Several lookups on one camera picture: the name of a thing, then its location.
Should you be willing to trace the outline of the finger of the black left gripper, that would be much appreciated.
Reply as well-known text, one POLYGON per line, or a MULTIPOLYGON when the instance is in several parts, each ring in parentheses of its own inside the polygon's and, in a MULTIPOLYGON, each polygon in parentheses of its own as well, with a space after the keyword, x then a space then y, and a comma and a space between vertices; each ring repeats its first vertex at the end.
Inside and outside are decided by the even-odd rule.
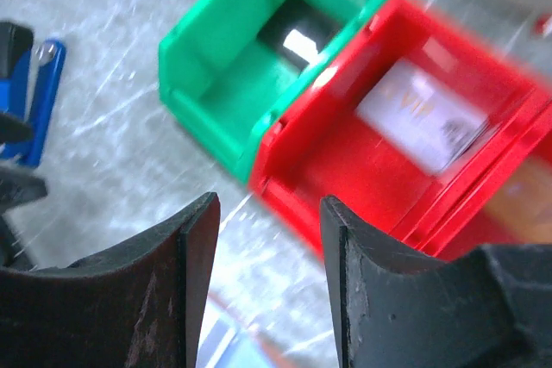
POLYGON ((6 112, 0 114, 0 142, 14 144, 34 138, 33 129, 25 122, 6 112))
POLYGON ((47 196, 47 184, 30 170, 1 165, 1 213, 47 196))

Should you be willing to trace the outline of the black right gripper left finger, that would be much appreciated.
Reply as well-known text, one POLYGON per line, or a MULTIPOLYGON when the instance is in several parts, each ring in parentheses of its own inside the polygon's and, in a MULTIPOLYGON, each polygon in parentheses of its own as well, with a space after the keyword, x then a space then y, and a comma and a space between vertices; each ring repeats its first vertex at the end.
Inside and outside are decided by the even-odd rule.
POLYGON ((208 192, 65 268, 3 268, 2 366, 193 367, 219 221, 208 192))

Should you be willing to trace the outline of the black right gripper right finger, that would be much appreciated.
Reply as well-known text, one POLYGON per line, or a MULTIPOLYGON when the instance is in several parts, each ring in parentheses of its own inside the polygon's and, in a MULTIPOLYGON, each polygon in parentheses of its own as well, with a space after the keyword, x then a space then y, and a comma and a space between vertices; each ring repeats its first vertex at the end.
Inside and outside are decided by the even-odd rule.
POLYGON ((341 367, 548 367, 551 248, 483 244, 450 262, 320 204, 341 367))

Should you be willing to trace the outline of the tan leather card holder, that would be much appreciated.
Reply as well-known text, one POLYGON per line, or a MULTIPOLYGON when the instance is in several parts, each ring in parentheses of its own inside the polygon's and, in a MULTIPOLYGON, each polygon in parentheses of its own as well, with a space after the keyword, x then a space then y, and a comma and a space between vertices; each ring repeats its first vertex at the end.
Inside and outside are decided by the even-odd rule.
POLYGON ((210 290, 198 342, 197 367, 296 368, 269 337, 248 325, 220 295, 210 290))

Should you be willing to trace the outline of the card with magnetic stripe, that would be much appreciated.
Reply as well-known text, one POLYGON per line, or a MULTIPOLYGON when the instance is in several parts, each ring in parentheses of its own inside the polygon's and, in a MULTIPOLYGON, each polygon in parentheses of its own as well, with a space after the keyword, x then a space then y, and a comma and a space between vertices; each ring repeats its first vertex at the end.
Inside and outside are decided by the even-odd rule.
POLYGON ((488 125, 484 112, 406 59, 366 94, 356 114, 433 175, 458 160, 488 125))

